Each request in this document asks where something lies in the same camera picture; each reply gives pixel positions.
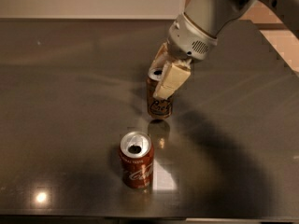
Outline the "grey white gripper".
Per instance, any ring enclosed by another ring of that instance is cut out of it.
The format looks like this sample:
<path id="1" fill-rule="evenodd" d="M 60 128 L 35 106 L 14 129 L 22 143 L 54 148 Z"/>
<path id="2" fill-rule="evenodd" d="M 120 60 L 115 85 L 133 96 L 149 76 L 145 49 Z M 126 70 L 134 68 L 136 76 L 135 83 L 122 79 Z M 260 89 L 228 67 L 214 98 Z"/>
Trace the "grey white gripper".
<path id="1" fill-rule="evenodd" d="M 168 31 L 167 43 L 164 42 L 151 68 L 163 68 L 162 77 L 153 93 L 158 100 L 166 100 L 178 90 L 191 75 L 190 60 L 203 61 L 208 53 L 218 43 L 218 39 L 211 37 L 197 28 L 184 13 L 178 15 Z"/>

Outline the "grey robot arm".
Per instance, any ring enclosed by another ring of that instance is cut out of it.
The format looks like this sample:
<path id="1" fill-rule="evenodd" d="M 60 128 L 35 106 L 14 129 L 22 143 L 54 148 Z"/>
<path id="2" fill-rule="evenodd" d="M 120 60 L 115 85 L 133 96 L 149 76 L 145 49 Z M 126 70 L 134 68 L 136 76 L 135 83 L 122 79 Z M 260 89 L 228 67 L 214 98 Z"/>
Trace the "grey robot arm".
<path id="1" fill-rule="evenodd" d="M 153 97 L 164 100 L 188 79 L 190 62 L 203 61 L 217 46 L 218 35 L 240 18 L 256 0 L 191 0 L 169 28 L 152 65 L 162 69 Z M 258 0 L 299 36 L 299 0 Z"/>

